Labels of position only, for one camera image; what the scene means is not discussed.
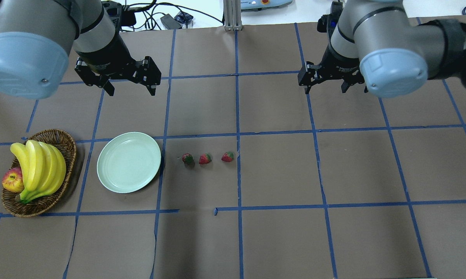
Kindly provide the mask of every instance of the white plate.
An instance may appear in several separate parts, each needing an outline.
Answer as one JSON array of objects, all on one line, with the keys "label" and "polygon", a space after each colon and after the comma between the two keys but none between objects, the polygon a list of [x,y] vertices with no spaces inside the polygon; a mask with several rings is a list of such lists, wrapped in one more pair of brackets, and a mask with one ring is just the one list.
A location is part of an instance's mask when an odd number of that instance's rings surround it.
[{"label": "white plate", "polygon": [[98,156],[98,179],[116,193],[142,189],[159,171],[161,149],[147,134],[120,134],[104,146]]}]

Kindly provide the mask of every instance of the fruit basket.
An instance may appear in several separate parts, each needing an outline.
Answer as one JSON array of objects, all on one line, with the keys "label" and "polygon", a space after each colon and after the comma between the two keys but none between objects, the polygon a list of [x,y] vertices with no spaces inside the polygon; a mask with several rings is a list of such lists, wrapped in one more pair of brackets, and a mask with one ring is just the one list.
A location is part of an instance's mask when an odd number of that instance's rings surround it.
[{"label": "fruit basket", "polygon": [[[66,161],[66,176],[61,187],[52,195],[36,198],[28,204],[15,201],[17,193],[2,189],[2,204],[4,208],[15,217],[33,217],[51,209],[62,197],[69,185],[69,179],[73,173],[76,160],[76,143],[73,137],[60,129],[46,129],[30,136],[28,140],[43,141],[54,145],[63,155]],[[20,166],[15,157],[11,168]]]}]

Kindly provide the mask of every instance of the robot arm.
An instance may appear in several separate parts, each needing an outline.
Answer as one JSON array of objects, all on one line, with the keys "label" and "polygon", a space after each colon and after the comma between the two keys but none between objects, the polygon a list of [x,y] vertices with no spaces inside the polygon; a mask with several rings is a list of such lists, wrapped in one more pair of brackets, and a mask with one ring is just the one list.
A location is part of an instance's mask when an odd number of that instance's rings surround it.
[{"label": "robot arm", "polygon": [[52,95],[68,67],[89,86],[114,94],[110,79],[141,83],[154,95],[161,73],[150,56],[136,61],[100,0],[2,0],[0,91],[29,99]]},{"label": "robot arm", "polygon": [[401,0],[334,2],[318,23],[329,44],[320,64],[299,72],[306,93],[318,83],[343,79],[342,91],[356,83],[378,97],[420,88],[427,79],[461,78],[466,87],[466,24],[455,19],[409,24]]}]

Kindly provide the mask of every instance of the strawberry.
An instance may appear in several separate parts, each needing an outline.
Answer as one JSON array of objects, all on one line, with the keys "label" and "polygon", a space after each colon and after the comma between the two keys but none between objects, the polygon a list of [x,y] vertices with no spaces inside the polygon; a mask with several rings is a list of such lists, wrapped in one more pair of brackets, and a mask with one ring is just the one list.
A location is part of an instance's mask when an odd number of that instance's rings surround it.
[{"label": "strawberry", "polygon": [[231,162],[233,161],[233,157],[233,152],[226,152],[221,158],[221,160],[223,160],[224,162]]},{"label": "strawberry", "polygon": [[212,160],[211,160],[211,156],[208,154],[208,153],[204,153],[200,156],[199,158],[199,164],[203,165],[203,164],[208,164],[210,163]]},{"label": "strawberry", "polygon": [[193,156],[190,153],[185,153],[181,157],[181,160],[183,161],[183,163],[189,165],[189,164],[193,163]]}]

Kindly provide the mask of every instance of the red apple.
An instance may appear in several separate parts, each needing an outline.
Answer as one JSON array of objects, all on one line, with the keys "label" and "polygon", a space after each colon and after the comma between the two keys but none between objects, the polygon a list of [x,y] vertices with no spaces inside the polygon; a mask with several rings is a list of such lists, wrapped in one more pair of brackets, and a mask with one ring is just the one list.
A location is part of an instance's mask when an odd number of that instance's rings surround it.
[{"label": "red apple", "polygon": [[21,168],[15,167],[8,170],[2,177],[2,186],[13,193],[21,193],[24,190]]}]

